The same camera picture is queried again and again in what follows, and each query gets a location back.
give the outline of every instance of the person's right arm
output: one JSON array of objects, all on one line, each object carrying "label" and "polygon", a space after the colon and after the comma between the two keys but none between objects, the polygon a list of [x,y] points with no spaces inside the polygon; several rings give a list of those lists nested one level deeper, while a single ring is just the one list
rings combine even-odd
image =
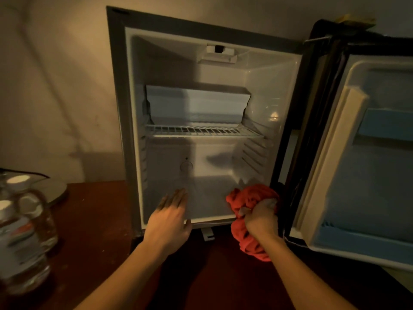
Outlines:
[{"label": "person's right arm", "polygon": [[266,202],[256,205],[245,216],[247,230],[263,246],[274,264],[297,310],[355,310],[313,271],[311,271],[276,234],[277,217]]}]

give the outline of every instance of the mini fridge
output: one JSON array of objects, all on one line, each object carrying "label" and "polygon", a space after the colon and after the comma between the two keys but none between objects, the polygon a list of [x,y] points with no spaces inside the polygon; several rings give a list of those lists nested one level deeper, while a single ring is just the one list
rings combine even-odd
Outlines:
[{"label": "mini fridge", "polygon": [[325,20],[301,43],[107,17],[135,236],[176,188],[200,228],[230,224],[226,195],[263,183],[287,242],[413,270],[411,39]]}]

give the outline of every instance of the person's left arm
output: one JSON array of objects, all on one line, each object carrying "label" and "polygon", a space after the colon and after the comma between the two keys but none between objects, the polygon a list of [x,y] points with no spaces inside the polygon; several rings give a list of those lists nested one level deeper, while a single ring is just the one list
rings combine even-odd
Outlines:
[{"label": "person's left arm", "polygon": [[76,310],[131,308],[153,272],[188,239],[192,225],[190,220],[184,225],[187,202],[185,189],[170,199],[165,196],[149,218],[142,243]]}]

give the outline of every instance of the refrigerator floor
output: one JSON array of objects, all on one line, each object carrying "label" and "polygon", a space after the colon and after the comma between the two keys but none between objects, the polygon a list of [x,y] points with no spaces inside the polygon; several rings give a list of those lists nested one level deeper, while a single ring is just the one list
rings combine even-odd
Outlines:
[{"label": "refrigerator floor", "polygon": [[162,197],[167,193],[171,196],[178,188],[185,188],[188,191],[185,217],[191,219],[193,223],[235,217],[225,200],[234,188],[240,188],[232,176],[186,177],[148,183],[143,211],[145,224]]}]

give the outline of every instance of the brown tabletop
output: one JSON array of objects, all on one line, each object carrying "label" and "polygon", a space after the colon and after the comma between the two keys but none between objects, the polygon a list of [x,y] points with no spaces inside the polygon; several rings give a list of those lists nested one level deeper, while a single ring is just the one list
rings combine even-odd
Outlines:
[{"label": "brown tabletop", "polygon": [[[69,196],[53,206],[60,242],[48,254],[49,279],[34,292],[7,297],[0,308],[73,309],[128,256],[132,233],[126,184],[69,184]],[[293,309],[271,263],[239,250],[228,226],[204,242],[194,230],[164,263],[136,308]],[[359,309],[413,309],[413,294],[380,267],[304,248],[294,252]]]}]

